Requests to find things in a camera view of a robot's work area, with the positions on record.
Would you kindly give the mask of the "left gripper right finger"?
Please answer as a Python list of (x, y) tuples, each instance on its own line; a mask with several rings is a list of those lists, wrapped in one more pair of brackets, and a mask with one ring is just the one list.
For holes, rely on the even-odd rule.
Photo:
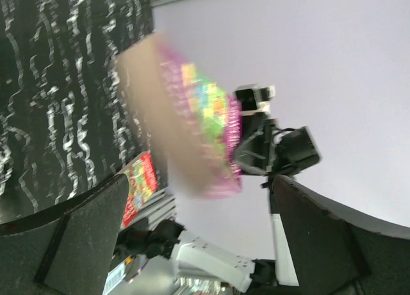
[(275, 203), (300, 294), (409, 294), (409, 228), (321, 196), (286, 176)]

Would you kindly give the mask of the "purple 117-storey treehouse book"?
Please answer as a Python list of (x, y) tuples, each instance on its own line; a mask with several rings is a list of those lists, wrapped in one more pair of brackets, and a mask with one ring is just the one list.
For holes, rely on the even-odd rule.
[(186, 191), (228, 198), (242, 190), (233, 153), (241, 137), (237, 99), (204, 77), (162, 33), (153, 33), (115, 60), (130, 117), (142, 115), (152, 148), (164, 154)]

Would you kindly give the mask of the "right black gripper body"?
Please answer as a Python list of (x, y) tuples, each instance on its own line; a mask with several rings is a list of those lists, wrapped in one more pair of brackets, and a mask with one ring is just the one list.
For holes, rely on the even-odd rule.
[(318, 164), (321, 156), (306, 126), (280, 128), (275, 119), (242, 117), (242, 134), (233, 162), (250, 176), (263, 176), (270, 188), (277, 175), (294, 177)]

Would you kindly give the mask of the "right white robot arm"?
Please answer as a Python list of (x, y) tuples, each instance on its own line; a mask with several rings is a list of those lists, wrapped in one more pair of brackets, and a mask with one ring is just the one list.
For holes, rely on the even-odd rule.
[(298, 294), (299, 281), (293, 265), (279, 207), (275, 200), (274, 178), (294, 177), (320, 161), (308, 127), (278, 128), (274, 120), (253, 120), (245, 144), (265, 135), (270, 141), (271, 170), (262, 184), (269, 191), (270, 220), (274, 232), (275, 259), (250, 259), (207, 243), (183, 225), (162, 220), (153, 230), (127, 228), (120, 232), (115, 255), (126, 258), (161, 256), (195, 266), (231, 284), (243, 294)]

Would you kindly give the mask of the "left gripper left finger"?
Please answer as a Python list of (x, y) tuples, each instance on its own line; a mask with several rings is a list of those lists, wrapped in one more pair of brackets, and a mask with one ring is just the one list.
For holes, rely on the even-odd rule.
[(129, 184), (118, 174), (35, 214), (1, 224), (2, 287), (104, 287)]

